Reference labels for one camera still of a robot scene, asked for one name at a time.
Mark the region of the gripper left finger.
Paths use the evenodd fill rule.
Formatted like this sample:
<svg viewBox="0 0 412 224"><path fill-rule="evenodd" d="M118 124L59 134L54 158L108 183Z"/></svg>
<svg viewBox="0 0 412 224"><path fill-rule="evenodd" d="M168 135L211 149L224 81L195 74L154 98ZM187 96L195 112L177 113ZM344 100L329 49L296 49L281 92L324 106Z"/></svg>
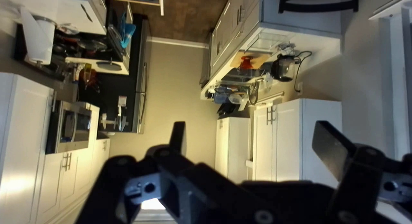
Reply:
<svg viewBox="0 0 412 224"><path fill-rule="evenodd" d="M185 122L168 144L103 165L76 224L132 224L143 202L157 199L177 224L274 224L273 208L204 163L184 156Z"/></svg>

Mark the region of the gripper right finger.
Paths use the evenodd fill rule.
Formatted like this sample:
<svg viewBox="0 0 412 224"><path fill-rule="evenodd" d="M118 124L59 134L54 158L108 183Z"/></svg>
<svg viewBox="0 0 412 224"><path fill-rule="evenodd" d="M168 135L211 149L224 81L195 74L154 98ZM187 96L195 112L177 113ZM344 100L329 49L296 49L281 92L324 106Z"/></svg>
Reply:
<svg viewBox="0 0 412 224"><path fill-rule="evenodd" d="M395 224L376 211L379 201L412 222L412 153L390 159L379 149L351 142L325 120L315 123L312 149L338 180L327 224Z"/></svg>

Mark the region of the white cabinets over sink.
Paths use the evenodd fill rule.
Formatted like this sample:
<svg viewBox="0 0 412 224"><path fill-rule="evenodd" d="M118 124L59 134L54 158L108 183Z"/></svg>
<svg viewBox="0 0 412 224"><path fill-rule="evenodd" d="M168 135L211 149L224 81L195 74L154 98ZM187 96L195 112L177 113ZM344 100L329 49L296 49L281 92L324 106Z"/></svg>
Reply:
<svg viewBox="0 0 412 224"><path fill-rule="evenodd" d="M245 116L216 122L215 170L235 183L309 180L331 187L338 180L312 149L315 123L342 130L342 103L295 99L267 103Z"/></svg>

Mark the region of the dish rack with dishes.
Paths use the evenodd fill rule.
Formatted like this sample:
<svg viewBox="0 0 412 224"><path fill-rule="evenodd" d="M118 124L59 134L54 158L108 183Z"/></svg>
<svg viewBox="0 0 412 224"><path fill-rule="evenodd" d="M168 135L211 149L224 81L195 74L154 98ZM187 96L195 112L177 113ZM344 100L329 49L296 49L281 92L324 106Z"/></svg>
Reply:
<svg viewBox="0 0 412 224"><path fill-rule="evenodd" d="M218 84L205 92L205 97L219 105L218 114L229 114L245 110L251 88L248 86Z"/></svg>

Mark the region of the kitchen tap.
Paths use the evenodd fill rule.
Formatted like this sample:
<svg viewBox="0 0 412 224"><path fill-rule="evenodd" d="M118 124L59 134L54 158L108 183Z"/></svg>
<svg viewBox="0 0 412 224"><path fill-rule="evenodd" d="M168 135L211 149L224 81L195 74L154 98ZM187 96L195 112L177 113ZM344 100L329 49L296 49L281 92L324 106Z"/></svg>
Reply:
<svg viewBox="0 0 412 224"><path fill-rule="evenodd" d="M255 80L255 83L247 90L247 100L250 106L255 106L259 101L259 87L264 82L263 78Z"/></svg>

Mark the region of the steel microwave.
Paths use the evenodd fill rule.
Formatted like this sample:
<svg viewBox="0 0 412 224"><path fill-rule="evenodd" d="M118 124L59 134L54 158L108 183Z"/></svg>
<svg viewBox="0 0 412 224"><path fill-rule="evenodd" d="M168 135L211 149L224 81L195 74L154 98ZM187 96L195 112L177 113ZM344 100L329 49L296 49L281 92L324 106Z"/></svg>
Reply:
<svg viewBox="0 0 412 224"><path fill-rule="evenodd" d="M45 154L87 149L92 111L86 103L57 100L50 115Z"/></svg>

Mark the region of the wooden cutting board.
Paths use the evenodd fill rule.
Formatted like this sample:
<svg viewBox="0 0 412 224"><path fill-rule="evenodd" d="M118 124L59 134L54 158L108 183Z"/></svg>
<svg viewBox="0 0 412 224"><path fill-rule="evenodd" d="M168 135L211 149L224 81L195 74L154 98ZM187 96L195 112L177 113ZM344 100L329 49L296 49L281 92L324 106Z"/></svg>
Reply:
<svg viewBox="0 0 412 224"><path fill-rule="evenodd" d="M253 60L251 63L254 67L252 70L257 70L271 55L271 53L264 51L238 51L237 54L235 54L234 59L231 61L230 67L239 68L242 56L252 56Z"/></svg>

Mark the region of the white range hood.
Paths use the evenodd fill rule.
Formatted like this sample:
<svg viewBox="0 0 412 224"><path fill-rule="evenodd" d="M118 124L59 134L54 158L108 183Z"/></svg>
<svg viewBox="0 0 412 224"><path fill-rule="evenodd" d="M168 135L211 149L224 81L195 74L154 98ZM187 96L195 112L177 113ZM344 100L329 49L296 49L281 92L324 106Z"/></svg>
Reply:
<svg viewBox="0 0 412 224"><path fill-rule="evenodd" d="M95 60L78 57L66 57L65 62L76 64L91 64L92 69L100 73L129 75L128 62L125 64L121 61Z"/></svg>

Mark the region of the clear plastic container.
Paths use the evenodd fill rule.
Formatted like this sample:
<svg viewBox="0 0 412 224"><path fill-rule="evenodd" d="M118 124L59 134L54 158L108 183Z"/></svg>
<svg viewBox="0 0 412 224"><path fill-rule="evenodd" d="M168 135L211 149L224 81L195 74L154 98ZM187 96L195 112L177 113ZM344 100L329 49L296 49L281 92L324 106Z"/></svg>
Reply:
<svg viewBox="0 0 412 224"><path fill-rule="evenodd" d="M278 45L288 43L290 35L260 32L244 47L245 51L274 52Z"/></svg>

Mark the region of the white cabinets under sink counter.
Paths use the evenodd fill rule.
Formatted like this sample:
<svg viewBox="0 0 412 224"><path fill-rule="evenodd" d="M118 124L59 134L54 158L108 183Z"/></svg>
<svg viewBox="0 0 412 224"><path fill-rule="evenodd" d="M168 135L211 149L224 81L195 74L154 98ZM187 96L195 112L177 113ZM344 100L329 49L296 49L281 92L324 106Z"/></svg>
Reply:
<svg viewBox="0 0 412 224"><path fill-rule="evenodd" d="M260 32L290 35L288 43L278 45L266 61L274 61L282 47L296 54L311 51L303 63L307 69L341 54L341 14L278 13L279 0L228 0L211 35L210 79L202 90L216 86L233 68L238 51Z"/></svg>

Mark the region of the blue towel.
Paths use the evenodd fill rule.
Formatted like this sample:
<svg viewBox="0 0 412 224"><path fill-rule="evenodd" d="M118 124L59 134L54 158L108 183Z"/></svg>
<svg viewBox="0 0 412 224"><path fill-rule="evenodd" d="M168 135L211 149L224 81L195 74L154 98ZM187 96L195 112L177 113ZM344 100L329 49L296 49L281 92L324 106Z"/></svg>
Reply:
<svg viewBox="0 0 412 224"><path fill-rule="evenodd" d="M126 18L127 18L127 14L126 12L124 12L124 14L122 14L122 19L120 22L120 35L121 35L120 45L122 46L123 49L125 49L128 46L136 30L136 25L132 23L127 23Z"/></svg>

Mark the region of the black chair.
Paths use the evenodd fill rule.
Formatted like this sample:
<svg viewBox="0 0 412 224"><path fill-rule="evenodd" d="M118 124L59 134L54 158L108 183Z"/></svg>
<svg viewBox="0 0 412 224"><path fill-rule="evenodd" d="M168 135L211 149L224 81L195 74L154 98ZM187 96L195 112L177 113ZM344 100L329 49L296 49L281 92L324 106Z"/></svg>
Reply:
<svg viewBox="0 0 412 224"><path fill-rule="evenodd" d="M340 12L343 10L359 10L359 0L343 0L333 3L316 3L316 4L296 4L295 0L279 0L278 13L285 11L295 13L327 13Z"/></svg>

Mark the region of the stove with pans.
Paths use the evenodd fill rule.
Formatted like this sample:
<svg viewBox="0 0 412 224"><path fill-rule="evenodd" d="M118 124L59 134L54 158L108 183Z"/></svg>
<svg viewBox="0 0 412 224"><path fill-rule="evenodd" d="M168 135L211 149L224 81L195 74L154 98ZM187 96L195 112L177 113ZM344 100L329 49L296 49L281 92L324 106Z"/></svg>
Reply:
<svg viewBox="0 0 412 224"><path fill-rule="evenodd" d="M65 62L66 57L78 57L95 60L130 62L131 42L123 49L120 45L120 22L126 12L127 23L133 23L130 3L125 1L105 0L107 7L105 35L82 33L66 34L56 31L53 41L53 55Z"/></svg>

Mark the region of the white cabinets beside microwave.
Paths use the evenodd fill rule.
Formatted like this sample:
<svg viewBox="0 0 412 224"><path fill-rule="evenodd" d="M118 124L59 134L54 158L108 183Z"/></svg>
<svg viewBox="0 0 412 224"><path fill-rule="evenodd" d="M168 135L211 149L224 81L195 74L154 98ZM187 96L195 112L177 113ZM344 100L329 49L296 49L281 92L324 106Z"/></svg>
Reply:
<svg viewBox="0 0 412 224"><path fill-rule="evenodd" d="M99 108L89 103L88 148L45 154L56 95L20 75L0 73L0 224L63 220L84 203L108 159L110 140L98 139Z"/></svg>

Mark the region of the paper towel roll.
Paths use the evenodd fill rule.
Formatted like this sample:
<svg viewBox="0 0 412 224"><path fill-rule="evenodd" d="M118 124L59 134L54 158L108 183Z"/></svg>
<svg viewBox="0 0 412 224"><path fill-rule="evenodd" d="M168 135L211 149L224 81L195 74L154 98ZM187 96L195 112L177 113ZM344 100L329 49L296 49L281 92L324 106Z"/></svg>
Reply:
<svg viewBox="0 0 412 224"><path fill-rule="evenodd" d="M32 15L25 7L20 8L27 56L37 65L49 65L52 58L56 23L38 15Z"/></svg>

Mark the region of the white cabinets beside stove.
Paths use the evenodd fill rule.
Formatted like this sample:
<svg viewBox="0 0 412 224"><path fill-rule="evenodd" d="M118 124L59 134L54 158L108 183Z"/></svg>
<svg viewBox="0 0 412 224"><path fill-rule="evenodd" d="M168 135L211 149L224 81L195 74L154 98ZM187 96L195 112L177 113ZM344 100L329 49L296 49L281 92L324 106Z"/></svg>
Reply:
<svg viewBox="0 0 412 224"><path fill-rule="evenodd" d="M105 0L0 0L0 16L22 22L21 8L57 25L69 24L82 33L105 35Z"/></svg>

